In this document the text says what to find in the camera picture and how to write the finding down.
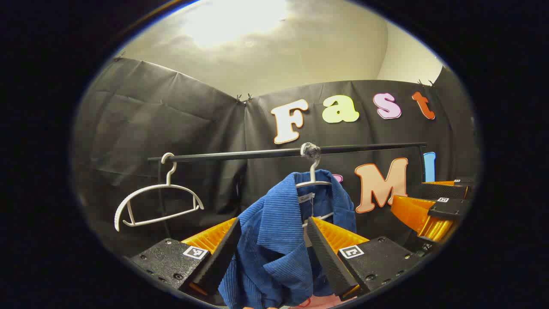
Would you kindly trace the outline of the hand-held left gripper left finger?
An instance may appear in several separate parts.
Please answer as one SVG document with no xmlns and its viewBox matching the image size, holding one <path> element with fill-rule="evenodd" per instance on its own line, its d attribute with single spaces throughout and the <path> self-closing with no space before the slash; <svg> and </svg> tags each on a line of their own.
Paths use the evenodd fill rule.
<svg viewBox="0 0 549 309">
<path fill-rule="evenodd" d="M 240 238 L 241 223 L 235 217 L 182 241 L 161 240 L 129 263 L 171 290 L 209 297 L 217 292 Z"/>
</svg>

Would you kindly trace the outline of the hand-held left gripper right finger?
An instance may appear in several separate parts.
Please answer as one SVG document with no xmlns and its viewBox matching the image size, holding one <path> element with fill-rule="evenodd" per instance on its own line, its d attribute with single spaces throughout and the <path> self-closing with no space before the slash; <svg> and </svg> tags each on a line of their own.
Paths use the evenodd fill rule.
<svg viewBox="0 0 549 309">
<path fill-rule="evenodd" d="M 369 240 L 314 217 L 306 228 L 328 283 L 341 301 L 393 283 L 421 262 L 420 256 L 384 236 Z"/>
</svg>

